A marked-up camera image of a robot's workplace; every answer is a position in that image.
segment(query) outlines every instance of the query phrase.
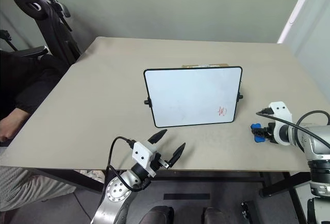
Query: chair armrest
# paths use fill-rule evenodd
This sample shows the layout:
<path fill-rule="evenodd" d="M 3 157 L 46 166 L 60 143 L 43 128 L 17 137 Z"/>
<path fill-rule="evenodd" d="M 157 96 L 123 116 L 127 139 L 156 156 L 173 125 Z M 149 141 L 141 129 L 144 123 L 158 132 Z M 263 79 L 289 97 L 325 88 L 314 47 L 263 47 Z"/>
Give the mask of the chair armrest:
<path fill-rule="evenodd" d="M 47 54 L 48 49 L 46 46 L 39 46 L 31 49 L 26 50 L 16 50 L 13 51 L 11 54 L 17 57 L 23 57 L 23 58 L 36 58 L 38 56 Z"/>

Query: table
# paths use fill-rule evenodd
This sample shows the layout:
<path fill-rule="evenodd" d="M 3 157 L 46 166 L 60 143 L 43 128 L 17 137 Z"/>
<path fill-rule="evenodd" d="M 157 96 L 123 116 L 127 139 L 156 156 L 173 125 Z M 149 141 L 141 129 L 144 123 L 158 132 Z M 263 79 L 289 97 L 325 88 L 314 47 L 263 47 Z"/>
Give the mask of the table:
<path fill-rule="evenodd" d="M 162 158 L 186 142 L 177 170 L 309 171 L 298 148 L 257 144 L 252 123 L 270 120 L 255 115 L 282 100 L 293 120 L 330 105 L 311 77 L 282 44 L 172 41 L 98 37 L 6 150 L 2 165 L 30 168 L 104 169 L 113 138 L 145 141 L 159 131 L 143 79 L 146 68 L 183 64 L 228 63 L 243 68 L 233 123 L 168 128 L 157 144 Z M 321 123 L 317 116 L 311 121 Z M 131 150 L 116 145 L 113 165 L 133 165 Z"/>

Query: person's hand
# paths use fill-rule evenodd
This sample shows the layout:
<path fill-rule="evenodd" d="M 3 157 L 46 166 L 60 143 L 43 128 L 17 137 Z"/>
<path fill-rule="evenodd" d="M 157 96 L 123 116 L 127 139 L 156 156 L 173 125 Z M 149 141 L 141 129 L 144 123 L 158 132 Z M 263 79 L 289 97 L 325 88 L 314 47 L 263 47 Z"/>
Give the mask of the person's hand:
<path fill-rule="evenodd" d="M 12 139 L 30 116 L 29 113 L 15 108 L 7 117 L 0 120 L 0 142 Z"/>

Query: gray pants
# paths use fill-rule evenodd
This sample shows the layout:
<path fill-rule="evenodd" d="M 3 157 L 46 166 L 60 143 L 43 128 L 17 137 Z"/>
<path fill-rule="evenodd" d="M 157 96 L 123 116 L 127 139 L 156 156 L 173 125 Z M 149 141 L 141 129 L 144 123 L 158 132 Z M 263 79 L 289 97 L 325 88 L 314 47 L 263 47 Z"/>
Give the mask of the gray pants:
<path fill-rule="evenodd" d="M 19 167 L 0 167 L 0 211 L 72 193 L 76 187 Z"/>
<path fill-rule="evenodd" d="M 142 218 L 139 224 L 172 224 L 174 211 L 167 206 L 153 207 Z M 226 224 L 226 218 L 221 211 L 215 208 L 207 208 L 204 212 L 204 224 Z"/>

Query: red marker scribble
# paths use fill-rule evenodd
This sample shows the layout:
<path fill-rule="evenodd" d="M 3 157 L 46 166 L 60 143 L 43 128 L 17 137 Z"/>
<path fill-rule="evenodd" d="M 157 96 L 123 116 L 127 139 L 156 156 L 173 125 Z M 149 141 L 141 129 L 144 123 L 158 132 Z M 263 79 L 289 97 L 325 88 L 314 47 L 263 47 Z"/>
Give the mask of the red marker scribble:
<path fill-rule="evenodd" d="M 227 113 L 227 108 L 224 108 L 224 107 L 221 108 L 221 106 L 220 106 L 218 113 L 219 113 L 219 116 L 225 116 Z"/>

